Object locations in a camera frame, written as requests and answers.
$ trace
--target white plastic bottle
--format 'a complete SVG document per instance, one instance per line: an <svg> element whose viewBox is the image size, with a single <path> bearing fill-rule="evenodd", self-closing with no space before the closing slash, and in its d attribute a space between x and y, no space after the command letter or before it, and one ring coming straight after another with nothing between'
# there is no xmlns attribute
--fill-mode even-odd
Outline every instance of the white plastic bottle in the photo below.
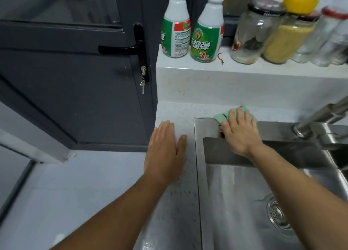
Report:
<svg viewBox="0 0 348 250"><path fill-rule="evenodd" d="M194 28L191 56L199 62L212 62L223 37L223 0L208 0Z"/></svg>
<svg viewBox="0 0 348 250"><path fill-rule="evenodd" d="M169 0L164 14L161 43L169 57L184 56L190 45L191 21L186 0Z"/></svg>

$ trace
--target drain strainer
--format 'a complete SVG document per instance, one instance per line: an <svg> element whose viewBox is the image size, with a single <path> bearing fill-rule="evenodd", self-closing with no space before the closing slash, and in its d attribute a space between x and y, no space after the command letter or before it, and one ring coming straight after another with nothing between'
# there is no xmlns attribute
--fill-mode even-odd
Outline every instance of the drain strainer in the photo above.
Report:
<svg viewBox="0 0 348 250"><path fill-rule="evenodd" d="M294 234L293 229L291 228L287 218L274 197L271 198L267 203L267 214L277 230L287 235Z"/></svg>

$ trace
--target sink basin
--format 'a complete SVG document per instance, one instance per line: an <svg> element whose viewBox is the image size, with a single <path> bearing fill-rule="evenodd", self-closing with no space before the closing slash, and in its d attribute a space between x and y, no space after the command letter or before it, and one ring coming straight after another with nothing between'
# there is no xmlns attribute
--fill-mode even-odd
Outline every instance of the sink basin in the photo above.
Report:
<svg viewBox="0 0 348 250"><path fill-rule="evenodd" d="M295 136L293 125L258 122L266 145L348 202L348 143L324 151ZM348 133L348 126L333 127ZM194 129L202 249L304 249L258 169L230 150L218 122L196 118Z"/></svg>

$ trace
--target faucet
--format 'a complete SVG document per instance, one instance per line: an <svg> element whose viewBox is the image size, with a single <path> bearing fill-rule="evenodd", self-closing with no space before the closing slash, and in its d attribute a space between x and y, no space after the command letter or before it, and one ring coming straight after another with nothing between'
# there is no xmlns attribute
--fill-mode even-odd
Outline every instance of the faucet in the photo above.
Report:
<svg viewBox="0 0 348 250"><path fill-rule="evenodd" d="M346 117L348 112L348 96L339 102L322 107L319 111L311 115L305 121L294 126L294 133L300 138L316 137L324 150L333 150L337 148L340 141L337 134L333 133L329 124Z"/></svg>

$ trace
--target left arm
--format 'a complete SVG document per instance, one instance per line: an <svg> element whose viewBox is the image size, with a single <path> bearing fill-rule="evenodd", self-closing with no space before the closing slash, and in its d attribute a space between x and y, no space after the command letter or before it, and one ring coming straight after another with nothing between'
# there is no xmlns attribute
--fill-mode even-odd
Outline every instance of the left arm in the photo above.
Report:
<svg viewBox="0 0 348 250"><path fill-rule="evenodd" d="M163 192L181 174L186 138L176 147L173 123L155 127L142 177L51 250L132 250Z"/></svg>

